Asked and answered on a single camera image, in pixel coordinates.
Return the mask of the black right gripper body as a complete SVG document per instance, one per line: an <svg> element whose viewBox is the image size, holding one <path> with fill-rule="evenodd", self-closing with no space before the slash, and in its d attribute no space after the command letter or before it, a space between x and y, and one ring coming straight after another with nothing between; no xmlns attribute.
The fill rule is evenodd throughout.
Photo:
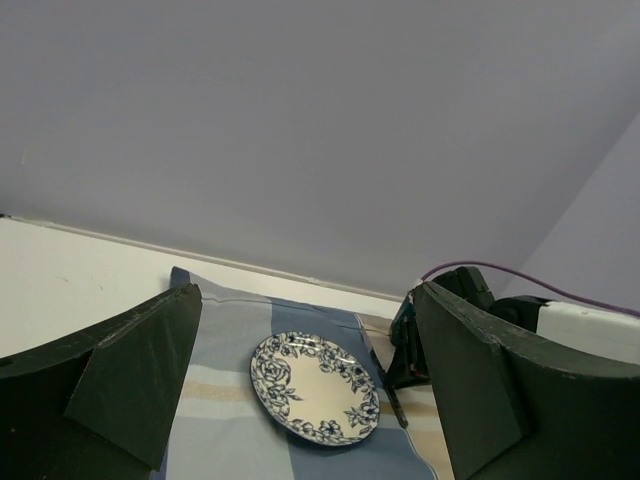
<svg viewBox="0 0 640 480"><path fill-rule="evenodd" d="M460 266L442 273L434 282L483 311L489 311L495 302L483 275L474 266ZM413 290L407 294L394 317L389 337L395 352L385 374L384 385L389 388L407 388L430 384L431 378L418 332Z"/></svg>

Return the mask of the blue floral ceramic plate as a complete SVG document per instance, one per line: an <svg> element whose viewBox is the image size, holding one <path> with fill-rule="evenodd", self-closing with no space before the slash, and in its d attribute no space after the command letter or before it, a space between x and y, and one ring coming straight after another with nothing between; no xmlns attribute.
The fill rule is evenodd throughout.
<svg viewBox="0 0 640 480"><path fill-rule="evenodd" d="M264 339L250 359L258 401L275 422L324 447L359 443L378 427L378 389L365 367L316 334L283 332Z"/></svg>

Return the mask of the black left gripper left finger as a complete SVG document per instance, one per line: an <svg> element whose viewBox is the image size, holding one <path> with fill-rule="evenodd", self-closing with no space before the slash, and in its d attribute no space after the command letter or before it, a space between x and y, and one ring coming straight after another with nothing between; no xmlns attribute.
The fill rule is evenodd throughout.
<svg viewBox="0 0 640 480"><path fill-rule="evenodd" d="M160 470L202 311L194 284L1 360L4 479Z"/></svg>

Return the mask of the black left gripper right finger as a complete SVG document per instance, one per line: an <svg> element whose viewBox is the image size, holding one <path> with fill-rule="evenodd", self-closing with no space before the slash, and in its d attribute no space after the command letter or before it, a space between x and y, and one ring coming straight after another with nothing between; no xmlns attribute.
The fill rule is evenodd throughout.
<svg viewBox="0 0 640 480"><path fill-rule="evenodd" d="M439 285L414 292L458 479L635 479L639 368L545 339Z"/></svg>

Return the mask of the blue beige checked placemat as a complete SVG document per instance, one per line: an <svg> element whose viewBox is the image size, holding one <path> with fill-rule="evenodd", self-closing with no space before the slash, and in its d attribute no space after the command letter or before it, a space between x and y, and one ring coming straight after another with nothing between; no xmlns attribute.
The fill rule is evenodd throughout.
<svg viewBox="0 0 640 480"><path fill-rule="evenodd" d="M452 477L432 390L383 388L388 317L170 282L203 307L161 478Z"/></svg>

